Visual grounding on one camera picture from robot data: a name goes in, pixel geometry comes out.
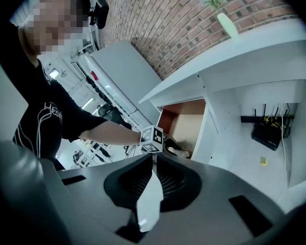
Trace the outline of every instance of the person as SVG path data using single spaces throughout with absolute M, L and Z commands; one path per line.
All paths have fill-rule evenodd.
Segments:
M 104 156 L 106 156 L 107 158 L 111 158 L 111 155 L 106 150 L 104 150 L 102 147 L 100 147 L 99 150 L 102 152 Z
M 89 0 L 40 0 L 25 22 L 1 28 L 0 64 L 28 103 L 13 142 L 55 162 L 61 139 L 105 144 L 139 144 L 140 134 L 82 110 L 64 88 L 48 77 L 38 56 L 54 51 L 88 25 Z

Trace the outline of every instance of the gray surface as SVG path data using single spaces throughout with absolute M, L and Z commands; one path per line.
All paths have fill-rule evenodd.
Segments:
M 283 213 L 272 200 L 234 174 L 188 159 L 175 161 L 199 173 L 201 193 L 184 210 L 160 213 L 143 244 L 240 244 L 252 239 L 228 201 L 238 195 L 245 196 L 272 223 L 282 218 Z
M 110 172 L 141 157 L 59 172 L 63 179 L 86 177 L 65 186 L 49 160 L 37 159 L 29 150 L 11 142 L 0 143 L 0 190 L 10 209 L 27 215 L 29 223 L 37 222 L 43 235 L 49 234 L 52 239 L 65 241 L 67 233 L 72 244 L 133 244 L 114 234 L 127 222 L 129 210 L 114 206 L 103 184 Z M 156 225 L 139 244 L 249 241 L 250 231 L 228 201 L 238 195 L 245 196 L 272 223 L 284 218 L 274 202 L 234 174 L 188 159 L 169 158 L 195 170 L 201 177 L 202 190 L 185 209 L 160 213 Z
M 28 103 L 0 65 L 0 140 L 11 141 Z
M 60 171 L 61 179 L 82 175 L 86 180 L 67 185 L 66 188 L 79 209 L 86 211 L 98 223 L 110 231 L 117 231 L 127 225 L 130 210 L 116 207 L 104 190 L 104 180 L 113 171 L 118 170 L 143 155 L 100 166 Z
M 127 214 L 121 208 L 114 208 L 102 189 L 103 179 L 111 170 L 124 167 L 140 157 L 98 167 L 63 171 L 60 176 L 65 178 L 81 173 L 87 178 L 68 185 L 68 191 L 74 201 L 83 204 L 87 213 L 113 230 L 122 226 Z M 244 195 L 272 223 L 283 216 L 272 200 L 234 174 L 188 159 L 172 159 L 199 173 L 202 179 L 201 193 L 184 210 L 160 213 L 158 222 L 140 244 L 240 244 L 249 241 L 253 238 L 252 234 L 228 201 L 238 195 Z

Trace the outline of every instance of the white shelf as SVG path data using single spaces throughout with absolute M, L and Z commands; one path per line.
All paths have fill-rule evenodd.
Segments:
M 152 99 L 172 85 L 230 58 L 261 48 L 302 40 L 306 40 L 306 27 L 300 19 L 282 20 L 254 28 L 242 33 L 237 40 L 226 40 L 195 57 L 163 80 L 139 103 Z

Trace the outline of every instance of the white graphic print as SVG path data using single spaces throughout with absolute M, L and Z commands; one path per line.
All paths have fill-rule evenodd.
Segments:
M 58 108 L 57 108 L 57 106 L 55 104 L 54 104 L 55 106 L 53 106 L 52 104 L 54 104 L 54 103 L 50 102 L 50 105 L 46 106 L 46 103 L 44 103 L 44 109 L 45 110 L 49 109 L 50 113 L 55 115 L 56 117 L 59 117 L 60 122 L 62 123 L 62 114 L 61 114 L 61 112 L 59 112 L 59 110 L 58 110 Z

